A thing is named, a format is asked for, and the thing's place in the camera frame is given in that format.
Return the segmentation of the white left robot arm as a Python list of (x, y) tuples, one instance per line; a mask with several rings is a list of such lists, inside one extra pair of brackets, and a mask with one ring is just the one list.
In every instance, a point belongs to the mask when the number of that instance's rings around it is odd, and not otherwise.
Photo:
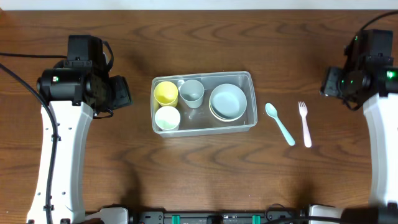
[(42, 152), (28, 223), (128, 223), (124, 207), (102, 208), (86, 214), (82, 177), (88, 130), (100, 113), (107, 118), (132, 104), (127, 81), (109, 76), (113, 57), (109, 44), (92, 35), (70, 35), (66, 60), (46, 69), (37, 80), (44, 104)]

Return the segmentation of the yellow plastic bowl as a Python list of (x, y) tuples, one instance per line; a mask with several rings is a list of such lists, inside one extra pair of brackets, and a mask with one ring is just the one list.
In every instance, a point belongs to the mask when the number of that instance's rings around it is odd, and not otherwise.
[(236, 120), (238, 120), (239, 118), (242, 117), (242, 115), (241, 115), (241, 116), (238, 116), (237, 118), (226, 119), (226, 118), (222, 118), (222, 117), (218, 116), (218, 115), (214, 112), (214, 110), (213, 110), (213, 108), (212, 108), (211, 105), (209, 105), (209, 109), (210, 109), (211, 114), (212, 114), (216, 119), (218, 119), (218, 120), (220, 120), (220, 121), (222, 121), (222, 122), (232, 122), (232, 121), (236, 121)]

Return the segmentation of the pale green plastic cup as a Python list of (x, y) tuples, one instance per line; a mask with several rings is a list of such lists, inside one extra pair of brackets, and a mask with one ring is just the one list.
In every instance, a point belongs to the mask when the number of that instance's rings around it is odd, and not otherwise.
[(163, 131), (179, 129), (181, 115), (173, 106), (163, 106), (155, 113), (155, 123)]

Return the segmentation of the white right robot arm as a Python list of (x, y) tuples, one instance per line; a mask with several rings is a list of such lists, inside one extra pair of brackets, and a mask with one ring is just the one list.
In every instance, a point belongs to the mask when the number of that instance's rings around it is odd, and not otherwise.
[(343, 68), (330, 67), (320, 88), (354, 110), (363, 109), (371, 143), (368, 207), (312, 205), (309, 223), (397, 223), (397, 68), (390, 30), (361, 29), (345, 48)]

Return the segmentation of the grey plastic bowl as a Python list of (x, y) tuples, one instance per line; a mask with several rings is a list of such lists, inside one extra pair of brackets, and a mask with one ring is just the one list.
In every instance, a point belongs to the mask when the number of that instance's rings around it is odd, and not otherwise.
[(242, 89), (236, 85), (222, 84), (211, 92), (209, 105), (218, 116), (232, 119), (244, 114), (248, 102)]

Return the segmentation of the grey plastic cup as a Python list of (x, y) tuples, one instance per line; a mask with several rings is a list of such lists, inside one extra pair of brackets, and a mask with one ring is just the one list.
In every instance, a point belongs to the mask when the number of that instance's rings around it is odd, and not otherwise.
[(196, 109), (201, 106), (204, 93), (204, 86), (197, 80), (187, 80), (180, 87), (180, 96), (191, 109)]

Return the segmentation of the yellow plastic cup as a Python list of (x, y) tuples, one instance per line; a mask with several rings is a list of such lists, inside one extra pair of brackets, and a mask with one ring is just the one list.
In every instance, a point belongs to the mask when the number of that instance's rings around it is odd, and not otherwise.
[(163, 106), (171, 106), (175, 108), (178, 104), (178, 88), (170, 81), (160, 82), (154, 88), (153, 94), (155, 111)]

